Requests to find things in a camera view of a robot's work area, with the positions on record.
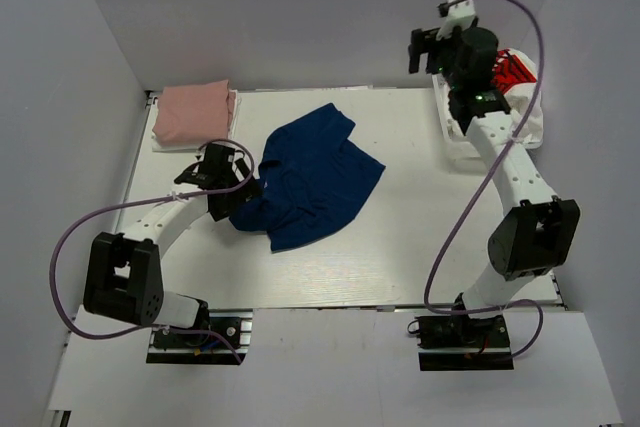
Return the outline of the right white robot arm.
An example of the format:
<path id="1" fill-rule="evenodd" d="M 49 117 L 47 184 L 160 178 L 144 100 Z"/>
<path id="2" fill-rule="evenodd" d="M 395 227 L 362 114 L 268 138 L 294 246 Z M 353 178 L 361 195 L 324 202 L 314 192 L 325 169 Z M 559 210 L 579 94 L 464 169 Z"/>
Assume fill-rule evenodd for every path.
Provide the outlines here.
<path id="1" fill-rule="evenodd" d="M 580 219 L 572 199 L 561 199 L 544 181 L 525 147 L 517 143 L 511 109 L 493 83 L 498 39 L 485 28 L 412 31 L 409 70 L 427 61 L 430 73 L 450 87 L 449 110 L 488 168 L 480 186 L 493 184 L 504 217 L 487 241 L 488 265 L 455 300 L 453 337 L 472 346 L 488 332 L 485 318 L 516 304 L 534 278 L 565 263 Z"/>

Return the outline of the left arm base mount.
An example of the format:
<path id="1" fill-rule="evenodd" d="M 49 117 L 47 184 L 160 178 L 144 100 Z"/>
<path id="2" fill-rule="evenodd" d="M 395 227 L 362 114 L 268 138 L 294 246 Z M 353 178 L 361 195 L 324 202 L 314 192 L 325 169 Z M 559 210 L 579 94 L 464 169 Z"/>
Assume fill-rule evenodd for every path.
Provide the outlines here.
<path id="1" fill-rule="evenodd" d="M 252 333 L 253 311 L 213 310 L 201 330 L 213 331 L 224 338 L 243 360 L 248 353 Z M 147 364 L 229 365 L 240 362 L 227 345 L 211 334 L 184 335 L 152 331 L 146 354 Z"/>

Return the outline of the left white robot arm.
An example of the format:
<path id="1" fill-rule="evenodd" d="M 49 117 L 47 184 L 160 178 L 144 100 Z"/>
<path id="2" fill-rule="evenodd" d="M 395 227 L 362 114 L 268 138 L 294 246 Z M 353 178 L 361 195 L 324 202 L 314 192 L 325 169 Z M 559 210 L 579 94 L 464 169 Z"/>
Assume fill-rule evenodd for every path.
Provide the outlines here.
<path id="1" fill-rule="evenodd" d="M 197 160 L 173 181 L 173 191 L 153 200 L 142 218 L 118 233 L 93 240 L 83 307 L 139 327 L 174 328 L 188 345 L 211 334 L 207 303 L 165 289 L 161 261 L 170 247 L 204 216 L 218 222 L 261 195 L 249 151 L 232 140 L 198 149 Z"/>

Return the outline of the blue t shirt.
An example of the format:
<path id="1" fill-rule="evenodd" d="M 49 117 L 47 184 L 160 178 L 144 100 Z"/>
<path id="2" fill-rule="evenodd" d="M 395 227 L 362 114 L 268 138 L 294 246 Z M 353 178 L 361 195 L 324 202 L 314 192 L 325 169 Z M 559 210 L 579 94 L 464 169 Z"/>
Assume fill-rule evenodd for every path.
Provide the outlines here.
<path id="1" fill-rule="evenodd" d="M 385 170 L 349 139 L 354 128 L 332 103 L 277 128 L 258 167 L 262 194 L 239 207 L 231 224 L 266 233 L 273 252 L 306 246 L 347 226 Z"/>

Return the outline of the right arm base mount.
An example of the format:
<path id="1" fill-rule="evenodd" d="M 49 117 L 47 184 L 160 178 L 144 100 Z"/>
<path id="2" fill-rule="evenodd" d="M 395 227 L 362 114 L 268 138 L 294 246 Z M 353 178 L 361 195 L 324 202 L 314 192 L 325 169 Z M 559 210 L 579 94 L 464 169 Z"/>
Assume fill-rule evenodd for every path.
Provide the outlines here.
<path id="1" fill-rule="evenodd" d="M 407 325 L 418 341 L 423 372 L 513 370 L 511 343 L 502 315 L 474 319 L 467 316 L 420 316 Z"/>

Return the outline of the white red print t shirt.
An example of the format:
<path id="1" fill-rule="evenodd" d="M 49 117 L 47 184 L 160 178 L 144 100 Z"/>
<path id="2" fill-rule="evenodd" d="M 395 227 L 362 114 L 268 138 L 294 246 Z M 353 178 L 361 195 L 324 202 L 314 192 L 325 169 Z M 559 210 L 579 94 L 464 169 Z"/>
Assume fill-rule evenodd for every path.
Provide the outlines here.
<path id="1" fill-rule="evenodd" d="M 493 68 L 493 84 L 508 102 L 513 119 L 513 127 L 521 121 L 529 106 L 538 80 L 537 65 L 523 52 L 506 48 L 498 51 Z M 543 143 L 544 114 L 539 94 L 534 107 L 520 132 L 524 146 L 533 150 Z"/>

